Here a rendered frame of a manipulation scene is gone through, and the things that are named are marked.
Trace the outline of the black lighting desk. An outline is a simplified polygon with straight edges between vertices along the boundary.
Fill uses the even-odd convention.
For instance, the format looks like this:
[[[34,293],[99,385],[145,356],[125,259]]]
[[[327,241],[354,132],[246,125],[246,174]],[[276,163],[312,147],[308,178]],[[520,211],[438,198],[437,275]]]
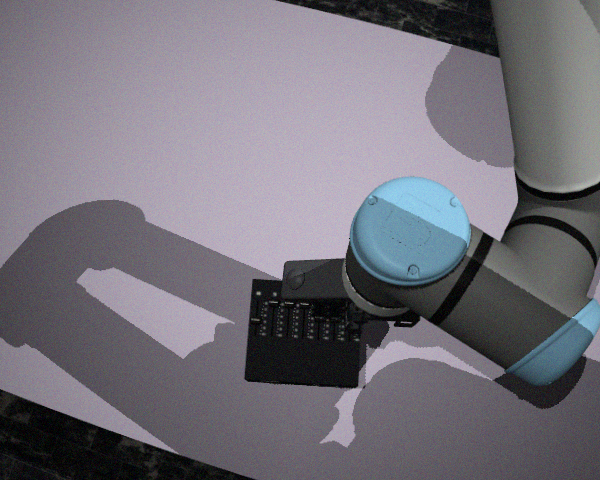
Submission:
[[[281,287],[252,281],[244,379],[358,387],[361,334],[348,334],[346,302],[289,302]]]

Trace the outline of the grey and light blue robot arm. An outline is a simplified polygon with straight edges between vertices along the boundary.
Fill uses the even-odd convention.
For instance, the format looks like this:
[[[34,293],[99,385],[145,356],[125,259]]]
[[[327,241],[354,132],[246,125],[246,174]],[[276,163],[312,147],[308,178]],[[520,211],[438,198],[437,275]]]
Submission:
[[[518,194],[501,240],[442,184],[396,178],[356,212],[345,258],[285,262],[281,297],[412,310],[546,386],[600,327],[587,297],[600,258],[600,0],[490,4]]]

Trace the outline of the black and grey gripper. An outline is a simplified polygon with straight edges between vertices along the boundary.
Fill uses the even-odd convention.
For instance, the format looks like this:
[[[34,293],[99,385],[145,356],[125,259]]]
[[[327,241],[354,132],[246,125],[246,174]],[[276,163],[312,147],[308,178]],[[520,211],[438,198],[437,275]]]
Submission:
[[[391,317],[377,316],[369,314],[363,309],[359,308],[354,302],[346,302],[346,323],[348,334],[361,334],[363,330],[363,323],[368,323],[369,320],[376,321],[394,321],[394,327],[413,327],[420,321],[420,316],[408,310],[403,314],[395,315]],[[413,316],[413,317],[412,317]],[[352,319],[352,320],[351,320]],[[349,323],[348,323],[349,322]],[[412,323],[400,323],[400,322],[412,322]]]

